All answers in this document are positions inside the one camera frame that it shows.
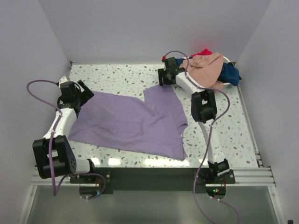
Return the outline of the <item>lavender t shirt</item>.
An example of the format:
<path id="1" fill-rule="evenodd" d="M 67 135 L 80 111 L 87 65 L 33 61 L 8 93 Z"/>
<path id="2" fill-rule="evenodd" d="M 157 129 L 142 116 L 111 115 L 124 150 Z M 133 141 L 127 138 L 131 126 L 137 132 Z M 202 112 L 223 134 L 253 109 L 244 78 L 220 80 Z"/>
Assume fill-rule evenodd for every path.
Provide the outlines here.
<path id="1" fill-rule="evenodd" d="M 183 106 L 171 86 L 143 91 L 144 100 L 99 91 L 82 107 L 69 139 L 100 147 L 184 160 Z"/>

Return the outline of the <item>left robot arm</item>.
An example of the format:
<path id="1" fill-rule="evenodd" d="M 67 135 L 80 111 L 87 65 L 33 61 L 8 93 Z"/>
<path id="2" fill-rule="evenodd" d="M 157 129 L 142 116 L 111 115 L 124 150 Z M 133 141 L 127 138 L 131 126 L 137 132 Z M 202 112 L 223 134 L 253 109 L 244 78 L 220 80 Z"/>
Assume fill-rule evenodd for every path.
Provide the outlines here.
<path id="1" fill-rule="evenodd" d="M 48 132 L 32 145 L 38 173 L 43 179 L 51 178 L 53 169 L 55 177 L 80 174 L 82 180 L 92 183 L 97 177 L 94 163 L 91 159 L 77 158 L 68 138 L 81 107 L 94 94 L 82 80 L 73 82 L 63 77 L 56 85 L 61 91 L 57 103 L 52 105 L 56 117 Z"/>

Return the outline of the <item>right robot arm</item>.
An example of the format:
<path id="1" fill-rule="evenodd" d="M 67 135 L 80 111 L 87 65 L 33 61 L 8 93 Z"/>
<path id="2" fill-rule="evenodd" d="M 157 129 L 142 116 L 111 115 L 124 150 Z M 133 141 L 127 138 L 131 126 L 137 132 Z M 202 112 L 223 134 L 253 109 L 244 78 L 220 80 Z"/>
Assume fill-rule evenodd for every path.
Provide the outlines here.
<path id="1" fill-rule="evenodd" d="M 200 170 L 198 178 L 219 183 L 229 171 L 229 163 L 220 145 L 217 131 L 213 129 L 217 115 L 214 90 L 198 84 L 174 57 L 162 57 L 164 68 L 158 70 L 159 85 L 177 84 L 191 95 L 191 115 L 198 122 L 205 138 L 207 150 L 204 158 L 208 168 Z"/>

